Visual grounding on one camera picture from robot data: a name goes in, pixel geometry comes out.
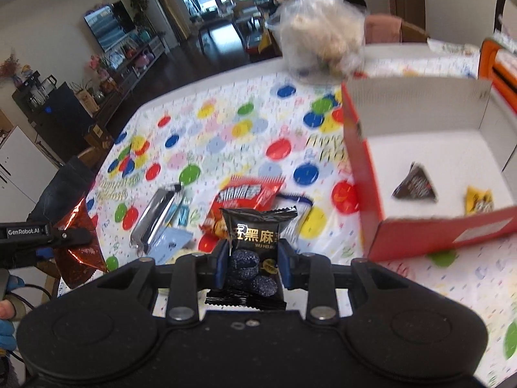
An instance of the polka dot tablecloth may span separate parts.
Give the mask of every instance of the polka dot tablecloth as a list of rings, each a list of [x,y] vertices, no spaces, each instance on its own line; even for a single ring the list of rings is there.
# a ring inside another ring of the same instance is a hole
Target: polka dot tablecloth
[[[475,58],[439,60],[384,60],[367,64],[365,73],[465,75],[477,70]],[[151,102],[129,121],[87,197],[109,270],[137,258],[129,243],[131,230],[157,188],[174,182],[185,185],[187,229],[195,236],[180,254],[211,251],[215,241],[198,226],[234,174],[283,175],[285,191],[314,199],[299,251],[342,264],[362,256],[338,87],[300,85],[287,73],[276,73],[163,101]],[[477,372],[481,381],[493,386],[517,370],[517,237],[383,265],[482,316],[490,341]],[[63,282],[59,291],[68,291]],[[349,315],[346,291],[338,295],[340,314]],[[288,308],[304,310],[305,292],[285,297]],[[156,315],[165,303],[160,295]],[[201,313],[206,309],[203,299],[200,308]]]

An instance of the red cardboard box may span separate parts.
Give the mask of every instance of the red cardboard box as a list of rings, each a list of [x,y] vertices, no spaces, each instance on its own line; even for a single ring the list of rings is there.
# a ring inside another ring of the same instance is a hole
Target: red cardboard box
[[[364,252],[387,261],[517,232],[517,116],[490,81],[405,77],[342,86],[344,140]],[[438,202],[391,194],[421,163]],[[467,186],[492,190],[494,211],[464,215]]]

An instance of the orange chips bag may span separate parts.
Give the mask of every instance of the orange chips bag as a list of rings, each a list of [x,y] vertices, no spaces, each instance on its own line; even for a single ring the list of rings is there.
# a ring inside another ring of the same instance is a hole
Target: orange chips bag
[[[270,210],[284,181],[283,176],[275,178],[232,176],[228,185],[215,197],[205,221],[200,226],[201,230],[216,235],[220,239],[228,238],[226,223],[219,209],[224,207]]]

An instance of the screw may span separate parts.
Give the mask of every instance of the screw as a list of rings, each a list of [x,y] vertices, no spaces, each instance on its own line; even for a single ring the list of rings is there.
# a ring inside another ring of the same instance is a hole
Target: screw
[[[246,321],[246,325],[249,327],[258,327],[260,325],[260,321],[256,319],[249,319]]]
[[[194,316],[194,311],[186,306],[176,306],[169,311],[169,318],[174,321],[187,321]]]
[[[237,330],[242,330],[242,329],[246,328],[246,326],[242,322],[232,322],[230,324],[230,326],[233,329],[237,329]]]
[[[335,317],[335,309],[330,306],[315,306],[311,309],[312,317],[317,320],[327,321]]]

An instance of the red snack bag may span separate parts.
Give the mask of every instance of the red snack bag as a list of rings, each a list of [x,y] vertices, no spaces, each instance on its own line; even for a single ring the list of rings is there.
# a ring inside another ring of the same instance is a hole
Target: red snack bag
[[[214,199],[206,219],[200,226],[204,233],[228,238],[226,223],[220,208],[252,208],[257,211],[271,210],[271,205],[285,178],[254,178],[232,176]]]
[[[86,283],[96,269],[105,273],[108,272],[100,250],[97,232],[86,212],[84,199],[79,201],[78,205],[56,223],[56,228],[60,230],[85,228],[89,230],[92,236],[92,240],[87,246],[54,249],[56,265],[69,288],[75,289],[77,286]]]

